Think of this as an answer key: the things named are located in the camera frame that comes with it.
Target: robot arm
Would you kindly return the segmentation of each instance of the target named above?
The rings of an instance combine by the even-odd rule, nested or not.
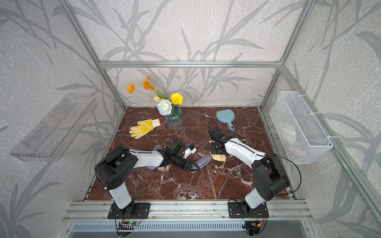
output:
[[[187,159],[190,154],[196,151],[194,146],[187,147],[185,155],[181,156],[179,153],[183,146],[176,140],[173,140],[167,148],[154,151],[130,150],[125,145],[120,145],[111,152],[112,155],[101,160],[94,170],[98,179],[105,185],[105,189],[109,191],[115,204],[120,210],[123,210],[128,205],[132,207],[134,205],[125,183],[133,168],[163,167],[174,164],[191,173],[200,170],[197,163]]]
[[[286,189],[290,180],[276,154],[266,154],[242,143],[232,135],[224,135],[217,126],[209,130],[212,154],[228,153],[243,161],[253,171],[255,188],[242,201],[242,211],[255,217],[257,208]]]

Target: sponge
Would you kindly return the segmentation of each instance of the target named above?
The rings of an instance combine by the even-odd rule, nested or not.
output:
[[[217,161],[221,161],[221,162],[225,162],[226,161],[226,156],[225,155],[212,155],[212,159],[214,160],[217,160]]]

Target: vase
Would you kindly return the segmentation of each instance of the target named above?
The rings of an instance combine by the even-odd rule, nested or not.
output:
[[[174,107],[172,115],[165,116],[165,120],[169,128],[179,129],[184,123],[181,109]]]

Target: patterned wallpaper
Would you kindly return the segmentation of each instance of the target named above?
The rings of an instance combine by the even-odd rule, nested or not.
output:
[[[379,22],[380,0],[315,6],[287,67],[381,195]]]
[[[70,1],[102,61],[277,61],[305,0]],[[184,105],[260,105],[274,69],[108,69],[129,106],[155,106],[126,92],[149,75]]]
[[[167,95],[181,93],[183,105],[258,106],[274,73],[274,68],[113,68],[108,71],[125,105],[132,107],[157,106],[147,95],[126,91],[128,84],[134,83],[137,90],[155,96],[143,88],[145,75]],[[203,74],[211,77],[203,80]]]
[[[286,63],[379,194],[380,20],[381,1],[317,4]],[[264,108],[270,123],[276,97],[289,90],[281,79],[272,92]],[[282,148],[279,140],[277,147]],[[381,227],[331,152],[299,168],[303,183],[298,198],[308,201],[323,236],[381,237]],[[290,165],[288,173],[294,183],[299,181]]]
[[[53,237],[71,201],[81,200],[122,109],[56,1],[0,3],[0,237]],[[97,108],[56,163],[9,154],[67,94]]]
[[[292,91],[282,76],[263,111],[279,156],[285,157],[286,153],[269,114],[281,91]],[[295,189],[299,185],[299,173],[291,163],[285,164],[292,188]],[[311,164],[298,167],[302,174],[302,184],[296,197],[307,201],[322,237],[381,237],[381,226],[331,151]]]
[[[304,0],[79,0],[74,11],[103,61],[279,60]]]

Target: blue dustpan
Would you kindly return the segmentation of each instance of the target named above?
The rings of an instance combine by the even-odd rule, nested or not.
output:
[[[234,112],[230,109],[218,111],[216,114],[217,119],[222,123],[227,123],[229,130],[234,131],[232,122],[235,120]]]

